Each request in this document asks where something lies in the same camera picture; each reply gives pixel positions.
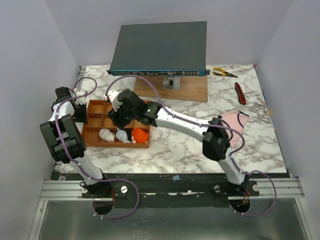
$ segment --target white wall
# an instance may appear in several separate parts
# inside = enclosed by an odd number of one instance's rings
[[[0,238],[25,240],[54,163],[39,125],[79,69],[42,0],[2,1],[0,32]]]
[[[121,25],[188,21],[208,21],[208,64],[255,64],[292,0],[45,0],[45,3],[81,65],[110,64]]]
[[[320,1],[294,0],[257,65],[285,161],[320,238]]]

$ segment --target pink cloth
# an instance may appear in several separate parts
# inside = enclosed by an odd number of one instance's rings
[[[230,111],[218,116],[218,118],[221,120],[223,126],[235,129],[242,134],[249,115],[242,111]],[[233,148],[238,143],[240,136],[229,130],[226,130],[226,132],[229,136],[230,146]]]

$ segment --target wooden board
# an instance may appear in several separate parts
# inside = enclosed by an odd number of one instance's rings
[[[150,146],[150,126],[143,125],[142,123],[133,120],[125,129],[139,128],[148,134],[146,143],[123,143],[114,138],[114,142],[107,142],[99,137],[101,129],[109,129],[112,133],[116,134],[117,127],[108,117],[107,113],[112,109],[111,103],[106,103],[104,100],[90,100],[87,109],[88,122],[83,125],[82,138],[87,147],[105,147],[105,148],[149,148]]]
[[[208,76],[181,76],[180,89],[164,89],[163,76],[143,76],[158,91],[161,98],[195,102],[208,101]],[[153,89],[142,79],[136,78],[133,90],[138,96],[155,98]]]

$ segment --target silver bolt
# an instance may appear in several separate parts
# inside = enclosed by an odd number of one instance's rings
[[[260,187],[257,184],[255,184],[252,186],[252,189],[253,189],[253,191],[258,192]]]
[[[127,191],[128,191],[127,186],[122,186],[122,187],[121,187],[121,192],[122,192],[123,194],[125,194]]]
[[[213,189],[215,190],[216,193],[219,193],[220,192],[220,186],[219,185],[215,185],[213,187]]]

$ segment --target marble surface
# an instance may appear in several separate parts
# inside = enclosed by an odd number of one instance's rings
[[[208,102],[193,102],[164,99],[164,104],[179,113],[210,120],[220,114],[240,110],[250,115],[243,136],[245,147],[237,152],[236,158],[246,171],[260,170],[266,173],[285,173],[286,165],[280,151],[273,123],[261,91],[253,65],[229,65],[222,67],[238,76],[208,76]],[[102,99],[108,84],[117,77],[106,72],[107,65],[88,66],[86,76],[98,82],[97,90],[87,97]],[[212,72],[213,66],[207,66]],[[238,103],[234,89],[240,83],[247,104]],[[111,89],[133,90],[135,79],[121,79]],[[82,90],[91,90],[94,83],[84,80]],[[154,98],[143,98],[156,101]],[[104,173],[223,173],[220,166],[202,154],[202,143],[175,130],[151,127],[150,148],[103,148],[88,147],[89,159]],[[69,165],[61,166],[61,173],[75,173]]]

